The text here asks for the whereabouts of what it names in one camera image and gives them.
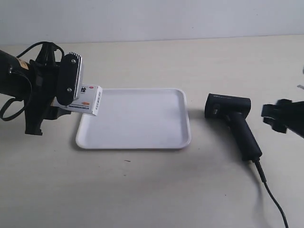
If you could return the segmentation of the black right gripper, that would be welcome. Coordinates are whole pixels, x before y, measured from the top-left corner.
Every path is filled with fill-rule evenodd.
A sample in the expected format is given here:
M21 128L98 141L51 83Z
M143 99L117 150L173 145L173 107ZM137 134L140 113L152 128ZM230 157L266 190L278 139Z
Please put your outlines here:
M280 99L276 104L265 104L262 107L263 122L270 125L278 133L286 133L287 129L304 137L304 102L292 102Z

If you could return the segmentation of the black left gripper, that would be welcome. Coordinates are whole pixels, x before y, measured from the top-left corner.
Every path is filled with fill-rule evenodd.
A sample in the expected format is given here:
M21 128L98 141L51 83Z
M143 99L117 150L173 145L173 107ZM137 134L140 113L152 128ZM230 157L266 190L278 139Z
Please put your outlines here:
M42 135L41 124L56 120L71 111L51 106L56 95L59 104L68 106L79 98L83 79L83 58L75 52L65 55L60 64L55 60L55 51L62 49L53 42L40 42L41 50L35 60L30 60L33 92L25 109L25 133Z

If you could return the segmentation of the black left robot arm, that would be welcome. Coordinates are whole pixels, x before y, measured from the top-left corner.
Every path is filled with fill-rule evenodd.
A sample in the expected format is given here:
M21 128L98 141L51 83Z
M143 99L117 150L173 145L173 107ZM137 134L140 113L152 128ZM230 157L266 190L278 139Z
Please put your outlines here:
M13 56L0 52L0 92L11 98L0 110L3 121L25 114L25 134L42 135L43 120L56 120L70 111L53 106L57 100L68 106L79 98L83 79L83 58L65 54L57 44L35 43Z

